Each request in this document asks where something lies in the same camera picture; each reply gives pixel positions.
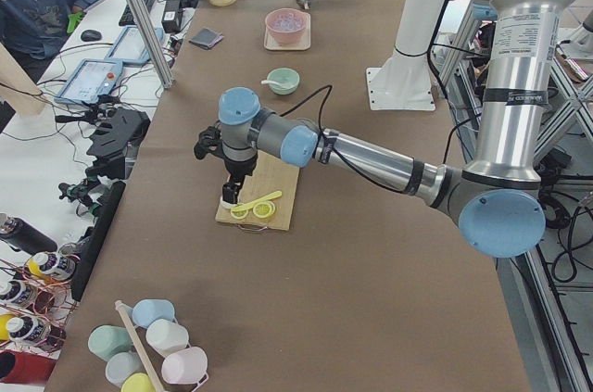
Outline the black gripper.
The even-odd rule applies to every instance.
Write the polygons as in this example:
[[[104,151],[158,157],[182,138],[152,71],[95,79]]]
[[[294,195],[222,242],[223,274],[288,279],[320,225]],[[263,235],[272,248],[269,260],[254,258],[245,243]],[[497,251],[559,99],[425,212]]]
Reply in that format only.
[[[242,161],[229,158],[224,160],[225,169],[229,173],[228,183],[222,186],[221,193],[225,203],[234,203],[235,200],[239,200],[245,178],[253,175],[253,171],[257,167],[257,160],[257,158]]]

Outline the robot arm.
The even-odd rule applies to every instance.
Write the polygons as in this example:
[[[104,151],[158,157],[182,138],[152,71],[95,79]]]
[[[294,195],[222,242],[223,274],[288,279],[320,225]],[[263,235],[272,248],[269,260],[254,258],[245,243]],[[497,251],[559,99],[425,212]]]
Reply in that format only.
[[[488,256],[510,258],[534,248],[546,230],[537,199],[536,139],[561,14],[574,0],[485,1],[498,19],[469,163],[427,162],[444,134],[436,121],[448,117],[447,105],[433,104],[427,63],[448,0],[405,0],[392,56],[366,72],[364,89],[378,96],[356,135],[325,128],[320,120],[281,116],[245,87],[221,95],[215,153],[231,179],[250,174],[262,152],[300,168],[314,160],[420,198]]]

